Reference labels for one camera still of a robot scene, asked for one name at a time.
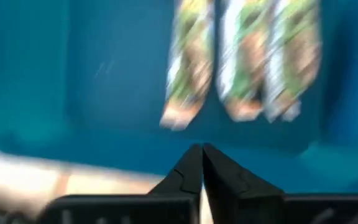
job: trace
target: blue plastic container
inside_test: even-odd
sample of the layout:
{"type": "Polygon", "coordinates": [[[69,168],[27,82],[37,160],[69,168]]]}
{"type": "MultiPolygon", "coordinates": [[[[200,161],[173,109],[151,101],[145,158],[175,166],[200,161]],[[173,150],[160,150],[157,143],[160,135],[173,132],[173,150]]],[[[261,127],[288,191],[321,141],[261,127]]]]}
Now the blue plastic container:
{"type": "Polygon", "coordinates": [[[173,0],[0,0],[0,150],[166,174],[210,142],[288,192],[358,192],[358,0],[321,5],[322,69],[296,121],[235,124],[212,86],[173,133],[158,125],[173,0]]]}

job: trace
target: blurry packaging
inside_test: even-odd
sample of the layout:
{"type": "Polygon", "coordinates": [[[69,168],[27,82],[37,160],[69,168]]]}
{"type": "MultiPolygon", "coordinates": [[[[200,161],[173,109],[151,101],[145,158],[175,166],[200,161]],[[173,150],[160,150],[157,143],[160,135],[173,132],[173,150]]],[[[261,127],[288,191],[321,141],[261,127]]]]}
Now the blurry packaging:
{"type": "Polygon", "coordinates": [[[267,61],[269,0],[224,0],[218,92],[234,121],[254,120],[267,61]]]}
{"type": "Polygon", "coordinates": [[[185,129],[201,109],[211,83],[212,0],[175,0],[167,99],[160,124],[185,129]]]}
{"type": "Polygon", "coordinates": [[[272,5],[265,112],[269,121],[300,113],[298,97],[313,83],[321,60],[318,0],[276,0],[272,5]]]}

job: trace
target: blue surface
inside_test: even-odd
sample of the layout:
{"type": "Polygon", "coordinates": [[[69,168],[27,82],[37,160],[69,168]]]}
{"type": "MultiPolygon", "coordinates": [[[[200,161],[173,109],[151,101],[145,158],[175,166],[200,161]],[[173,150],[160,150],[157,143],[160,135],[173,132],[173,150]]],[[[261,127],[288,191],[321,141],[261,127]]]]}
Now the blue surface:
{"type": "Polygon", "coordinates": [[[235,124],[213,86],[173,133],[158,126],[173,1],[0,0],[0,150],[166,174],[210,142],[288,192],[358,192],[358,0],[322,15],[322,69],[295,122],[235,124]]]}

